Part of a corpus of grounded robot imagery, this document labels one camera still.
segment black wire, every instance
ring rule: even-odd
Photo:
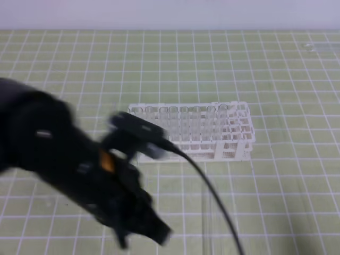
[[[221,212],[224,216],[224,219],[228,223],[228,226],[229,226],[230,231],[232,232],[232,235],[234,237],[234,241],[235,241],[235,244],[236,244],[237,249],[239,251],[239,254],[245,255],[243,248],[242,248],[242,244],[241,244],[240,239],[239,239],[239,236],[237,235],[237,231],[234,227],[232,220],[230,219],[230,216],[229,216],[227,210],[224,208],[223,203],[222,203],[220,197],[218,196],[215,188],[213,187],[213,185],[211,184],[211,182],[209,181],[207,176],[204,174],[204,172],[201,170],[201,168],[196,164],[195,161],[193,161],[187,154],[185,154],[179,148],[177,148],[173,143],[167,141],[163,148],[185,158],[197,170],[198,174],[202,177],[202,179],[204,180],[204,182],[208,186],[212,196],[216,200],[216,203],[217,203],[218,207],[220,208],[220,210],[221,210]]]

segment robotic arm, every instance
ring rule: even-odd
[[[9,79],[0,79],[0,120],[0,172],[20,167],[36,173],[110,227],[121,248],[128,247],[131,233],[161,245],[168,239],[171,229],[153,210],[130,164],[137,151],[162,154],[146,142],[162,137],[161,128],[120,113],[112,118],[114,130],[95,142],[73,124],[64,102]]]

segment white wall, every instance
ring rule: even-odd
[[[0,29],[340,28],[340,0],[0,0]]]

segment cutting mat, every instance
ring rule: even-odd
[[[94,138],[106,132],[114,104],[248,102],[257,138],[252,160],[201,164],[247,254],[335,255],[340,60],[339,53],[310,52],[306,43],[340,43],[340,33],[0,31],[0,77],[68,101]],[[188,164],[140,169],[175,231],[167,247],[134,236],[130,251],[118,251],[108,229],[31,174],[13,170],[0,177],[0,254],[236,254]]]

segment white test tube rack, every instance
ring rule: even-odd
[[[167,131],[169,140],[195,161],[250,160],[255,131],[246,102],[130,104],[129,111],[133,115],[163,127]],[[166,157],[156,161],[140,154],[138,161],[181,162],[185,160],[177,155],[167,154]]]

